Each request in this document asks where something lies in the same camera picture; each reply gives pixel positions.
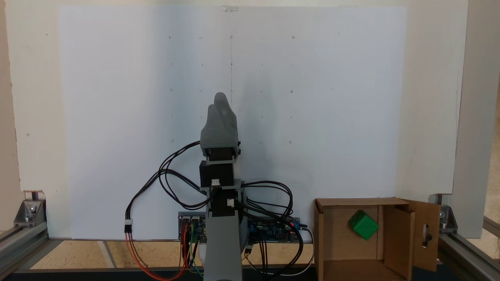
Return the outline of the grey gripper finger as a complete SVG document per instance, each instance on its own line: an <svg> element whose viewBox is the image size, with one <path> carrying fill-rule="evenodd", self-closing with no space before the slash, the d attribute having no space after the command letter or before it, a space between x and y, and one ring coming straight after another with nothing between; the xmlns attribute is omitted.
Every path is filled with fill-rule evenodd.
<svg viewBox="0 0 500 281"><path fill-rule="evenodd" d="M220 124L223 127L223 136L227 144L239 144L239 134L236 114L233 112L230 103L223 92L216 93L214 106L218 113Z"/></svg>
<svg viewBox="0 0 500 281"><path fill-rule="evenodd" d="M200 135L200 145L219 145L222 122L215 104L209 105L206 124Z"/></svg>

